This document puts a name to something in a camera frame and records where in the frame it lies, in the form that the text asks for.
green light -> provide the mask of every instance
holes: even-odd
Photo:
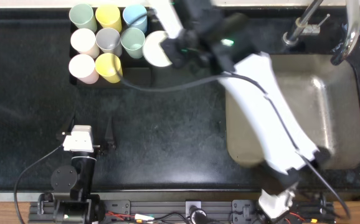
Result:
[[[229,39],[222,39],[222,44],[223,44],[223,45],[226,45],[226,46],[228,46],[228,47],[231,47],[231,46],[234,45],[234,41],[229,40]]]

backsplash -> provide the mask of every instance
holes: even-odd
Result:
[[[213,0],[218,6],[307,6],[312,0]],[[88,3],[99,6],[106,3],[115,3],[118,6],[130,4],[144,4],[145,0],[0,0],[0,8],[33,8],[33,7],[72,7],[78,3]],[[322,6],[344,6],[345,0],[324,0]]]

sink basin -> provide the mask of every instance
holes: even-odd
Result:
[[[360,102],[354,70],[331,55],[271,55],[278,85],[309,138],[332,154],[326,169],[360,163]],[[257,137],[238,104],[226,93],[227,149],[242,166],[263,161]]]

countertop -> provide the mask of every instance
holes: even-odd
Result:
[[[289,50],[281,36],[302,9],[227,12],[232,11],[250,16],[250,38],[269,54],[331,54],[346,21],[345,9],[320,9],[313,22],[331,13],[321,34]],[[260,190],[251,170],[236,164],[227,152],[224,89],[218,83],[165,94],[71,85],[67,12],[0,11],[0,191],[12,190],[22,170],[60,144],[55,133],[73,112],[79,124],[92,125],[96,134],[104,133],[113,117],[118,148],[98,158],[94,191]],[[360,93],[360,40],[348,62],[356,71]],[[191,72],[153,68],[153,86],[176,85],[205,75],[195,67]],[[30,170],[19,189],[51,190],[52,171],[70,164],[70,157],[68,152],[56,152]],[[340,191],[360,191],[360,166],[321,173]],[[323,186],[304,174],[300,189]]]

faucet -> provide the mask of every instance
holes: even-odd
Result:
[[[294,46],[298,43],[299,36],[303,35],[303,31],[308,27],[308,21],[313,13],[317,10],[323,0],[314,0],[303,13],[296,19],[295,24],[289,32],[284,33],[283,41],[287,46]],[[343,43],[335,50],[331,63],[339,65],[352,52],[357,43],[360,34],[360,6],[358,0],[346,0],[346,12],[348,13],[348,33]]]

